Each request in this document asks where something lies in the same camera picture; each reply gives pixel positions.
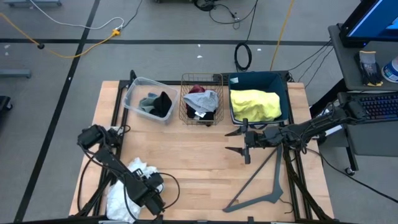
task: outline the wooden table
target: wooden table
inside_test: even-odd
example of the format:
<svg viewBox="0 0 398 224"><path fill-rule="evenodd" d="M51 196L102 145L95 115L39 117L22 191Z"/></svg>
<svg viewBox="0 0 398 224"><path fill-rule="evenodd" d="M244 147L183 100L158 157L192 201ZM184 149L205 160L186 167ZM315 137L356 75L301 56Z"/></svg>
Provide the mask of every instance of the wooden table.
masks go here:
<svg viewBox="0 0 398 224"><path fill-rule="evenodd" d="M118 82L103 82L93 124L110 125L118 84ZM310 119L303 84L289 83L288 85L294 121L301 123ZM227 86L224 87L224 92L228 92ZM135 112L130 111L127 124L131 126L131 131L124 137L121 160L128 164L134 158L140 157L149 166L156 166L159 171L172 174L178 179L181 186L180 199L174 206L165 211L164 220L247 221L248 217L252 216L257 222L294 221L293 213L285 214L285 212L291 211L292 207L280 201L275 204L261 202L231 213L222 211L272 151L272 148L252 149L251 164L245 165L243 157L224 148L226 146L241 147L244 142L242 136L224 136L237 128L231 123L228 103L228 94L224 94L224 120L209 128L185 125L178 118L178 105L172 115L172 122L168 126L143 119L138 117ZM311 141L308 147L318 150L315 141ZM87 160L84 157L81 170ZM241 194L236 203L272 192L275 160L276 153ZM325 213L333 217L321 159L316 154L307 153L302 155L302 162L308 191L324 209ZM92 163L89 165L83 181L82 203L90 199L96 190L100 172L99 166ZM167 176L163 178L165 190L162 192L162 198L166 203L171 203L177 195L177 186L171 178ZM284 191L281 199L290 202L284 161L282 161L280 167L279 181ZM71 215L77 213L77 189L78 183L70 209ZM302 198L298 190L297 193L300 216L304 218ZM104 212L106 192L102 202L101 211ZM153 219L154 217L148 210L144 209L139 218Z"/></svg>

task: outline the blue bin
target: blue bin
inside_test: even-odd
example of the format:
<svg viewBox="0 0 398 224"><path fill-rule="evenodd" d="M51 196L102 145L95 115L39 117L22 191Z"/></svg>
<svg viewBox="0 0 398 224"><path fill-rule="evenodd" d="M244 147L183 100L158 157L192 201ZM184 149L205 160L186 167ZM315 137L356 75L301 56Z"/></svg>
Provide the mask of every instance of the blue bin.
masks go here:
<svg viewBox="0 0 398 224"><path fill-rule="evenodd" d="M273 121L249 122L252 128L261 125L262 127L260 129L262 129L265 128L267 124L279 123L289 118L289 103L284 86L284 81L280 74L274 72L241 72L232 73L228 77L229 90L261 90L267 93L276 93L280 98L280 110L282 115ZM242 121L238 121L234 118L230 92L228 95L232 122L235 125L242 125Z"/></svg>

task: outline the plastic bin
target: plastic bin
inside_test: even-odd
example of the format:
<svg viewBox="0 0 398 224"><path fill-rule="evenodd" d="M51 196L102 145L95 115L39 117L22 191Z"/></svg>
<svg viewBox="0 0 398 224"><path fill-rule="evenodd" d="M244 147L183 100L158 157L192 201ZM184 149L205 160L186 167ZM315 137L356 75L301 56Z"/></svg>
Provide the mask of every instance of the plastic bin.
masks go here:
<svg viewBox="0 0 398 224"><path fill-rule="evenodd" d="M160 95L163 91L169 96L172 101L172 106L170 107L169 112L164 118L152 115L150 113L146 113L145 111L139 109L139 101L147 97L148 93L155 93L156 95ZM169 124L171 120L171 114L177 103L177 99L178 90L163 83L150 80L148 78L137 77L136 79L134 79L132 85L128 89L126 96L123 99L123 103L125 108L135 111L138 115L141 115L142 117L163 124Z"/></svg>
<svg viewBox="0 0 398 224"><path fill-rule="evenodd" d="M232 73L228 77L229 90L261 90L267 93L276 93L280 100L280 110L282 115L273 121L249 122L250 127L261 125L264 128L267 124L274 124L285 121L289 118L289 103L284 88L284 81L278 73L274 72L240 72ZM231 103L231 94L229 94L229 109L231 111L232 123L242 125L242 121L234 118L233 107Z"/></svg>

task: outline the white plastic bag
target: white plastic bag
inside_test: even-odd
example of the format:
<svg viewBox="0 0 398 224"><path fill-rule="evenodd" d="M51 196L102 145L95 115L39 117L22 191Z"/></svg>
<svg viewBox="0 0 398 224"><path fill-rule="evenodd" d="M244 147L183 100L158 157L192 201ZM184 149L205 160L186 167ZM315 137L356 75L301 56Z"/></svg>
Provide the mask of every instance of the white plastic bag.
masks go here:
<svg viewBox="0 0 398 224"><path fill-rule="evenodd" d="M157 172L156 167L147 167L145 162L142 162L139 158L135 158L134 162L131 162L128 167L130 171L135 171L136 169L141 169L146 177L149 177L154 172ZM162 191L163 185L158 187L159 191ZM127 211L126 204L124 203L124 184L118 180L116 184L109 188L108 201L106 203L106 216L110 220L119 220L129 223L134 223L134 219L130 216ZM131 213L139 218L141 207L136 205L132 200L130 200L126 192L127 204L129 205Z"/></svg>

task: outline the computer monitor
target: computer monitor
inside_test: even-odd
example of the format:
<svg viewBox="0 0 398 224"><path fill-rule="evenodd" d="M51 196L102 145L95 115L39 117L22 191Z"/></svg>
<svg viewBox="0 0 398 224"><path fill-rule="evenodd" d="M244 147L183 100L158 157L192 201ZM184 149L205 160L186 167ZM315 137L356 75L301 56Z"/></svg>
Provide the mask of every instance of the computer monitor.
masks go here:
<svg viewBox="0 0 398 224"><path fill-rule="evenodd" d="M363 0L341 26L340 38L345 47L398 42L398 0Z"/></svg>

